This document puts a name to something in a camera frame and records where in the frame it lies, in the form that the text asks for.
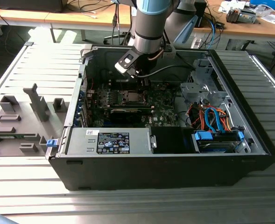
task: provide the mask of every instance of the paper on desk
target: paper on desk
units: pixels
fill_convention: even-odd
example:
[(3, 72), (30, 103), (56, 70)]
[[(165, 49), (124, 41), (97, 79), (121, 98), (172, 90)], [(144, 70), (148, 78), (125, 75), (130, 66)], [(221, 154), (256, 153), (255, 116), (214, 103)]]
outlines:
[(266, 15), (261, 18), (262, 20), (265, 20), (267, 22), (271, 22), (272, 24), (275, 25), (275, 15)]
[(221, 2), (218, 11), (223, 12), (223, 13), (228, 13), (230, 11), (231, 7), (244, 9), (245, 3), (246, 3), (246, 1), (236, 1), (236, 0), (223, 1), (223, 2)]

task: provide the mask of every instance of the blue container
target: blue container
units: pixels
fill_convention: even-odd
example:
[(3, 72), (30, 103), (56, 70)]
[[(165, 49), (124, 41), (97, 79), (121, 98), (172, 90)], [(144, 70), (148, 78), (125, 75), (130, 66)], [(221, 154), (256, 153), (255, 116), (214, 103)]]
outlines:
[(250, 0), (250, 4), (252, 5), (263, 4), (275, 9), (275, 0)]

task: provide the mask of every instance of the power supply label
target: power supply label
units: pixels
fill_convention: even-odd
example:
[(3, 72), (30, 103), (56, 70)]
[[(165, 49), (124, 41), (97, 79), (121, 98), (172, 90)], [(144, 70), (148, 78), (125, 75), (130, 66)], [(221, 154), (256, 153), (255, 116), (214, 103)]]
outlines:
[(98, 154), (130, 154), (129, 133), (99, 133)]

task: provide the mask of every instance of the motherboard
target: motherboard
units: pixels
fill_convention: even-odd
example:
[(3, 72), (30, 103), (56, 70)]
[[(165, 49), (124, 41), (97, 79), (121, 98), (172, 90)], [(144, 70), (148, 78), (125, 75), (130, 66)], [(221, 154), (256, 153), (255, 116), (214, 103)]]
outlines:
[(154, 83), (146, 90), (125, 84), (117, 88), (103, 84), (88, 91), (88, 126), (178, 126), (173, 106), (175, 92), (176, 88), (169, 83)]

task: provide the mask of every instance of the blue latch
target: blue latch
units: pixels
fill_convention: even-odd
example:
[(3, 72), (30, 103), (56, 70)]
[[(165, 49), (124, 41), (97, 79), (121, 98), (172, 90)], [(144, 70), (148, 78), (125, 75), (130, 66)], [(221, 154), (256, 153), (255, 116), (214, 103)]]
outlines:
[(47, 140), (46, 146), (47, 147), (58, 147), (58, 139), (49, 139)]
[(243, 132), (238, 132), (238, 136), (239, 136), (239, 138), (240, 138), (241, 141), (244, 139)]
[(194, 136), (196, 140), (213, 140), (210, 132), (196, 132)]

